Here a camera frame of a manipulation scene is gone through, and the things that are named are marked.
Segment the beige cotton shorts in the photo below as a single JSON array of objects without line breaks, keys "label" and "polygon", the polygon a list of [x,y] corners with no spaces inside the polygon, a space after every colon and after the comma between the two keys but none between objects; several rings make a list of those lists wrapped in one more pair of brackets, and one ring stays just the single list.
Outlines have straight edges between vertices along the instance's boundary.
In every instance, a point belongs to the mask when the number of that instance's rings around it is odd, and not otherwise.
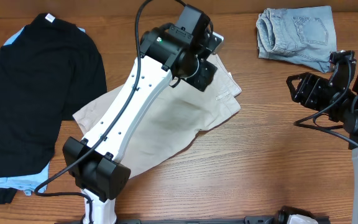
[{"label": "beige cotton shorts", "polygon": [[208,61],[216,66],[213,81],[205,91],[187,82],[168,87],[154,100],[135,129],[121,163],[135,177],[174,156],[194,140],[199,131],[219,126],[241,106],[241,93],[218,55]]}]

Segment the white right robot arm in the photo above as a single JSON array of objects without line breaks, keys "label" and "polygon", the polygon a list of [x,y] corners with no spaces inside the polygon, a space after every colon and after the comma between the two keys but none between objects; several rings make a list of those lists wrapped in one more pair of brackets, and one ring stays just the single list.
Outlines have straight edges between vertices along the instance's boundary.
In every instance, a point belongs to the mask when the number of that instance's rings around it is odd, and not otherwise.
[{"label": "white right robot arm", "polygon": [[316,121],[326,115],[335,122],[335,126],[324,127],[316,123],[306,124],[302,119],[295,121],[295,126],[321,131],[348,142],[354,167],[352,222],[358,223],[358,73],[352,88],[348,86],[349,79],[351,76],[343,72],[331,80],[301,73],[289,76],[286,83],[294,102],[316,111],[310,120]]}]

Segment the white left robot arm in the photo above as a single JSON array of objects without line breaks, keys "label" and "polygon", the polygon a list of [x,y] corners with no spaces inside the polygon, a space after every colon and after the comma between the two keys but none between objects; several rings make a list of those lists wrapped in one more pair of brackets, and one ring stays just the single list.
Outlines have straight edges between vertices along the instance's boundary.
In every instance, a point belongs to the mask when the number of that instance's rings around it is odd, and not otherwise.
[{"label": "white left robot arm", "polygon": [[81,140],[68,138],[63,155],[85,200],[81,223],[115,223],[115,199],[129,180],[122,165],[135,129],[172,80],[205,91],[217,70],[208,62],[224,42],[209,22],[176,22],[155,27],[138,38],[139,56],[107,112]]}]

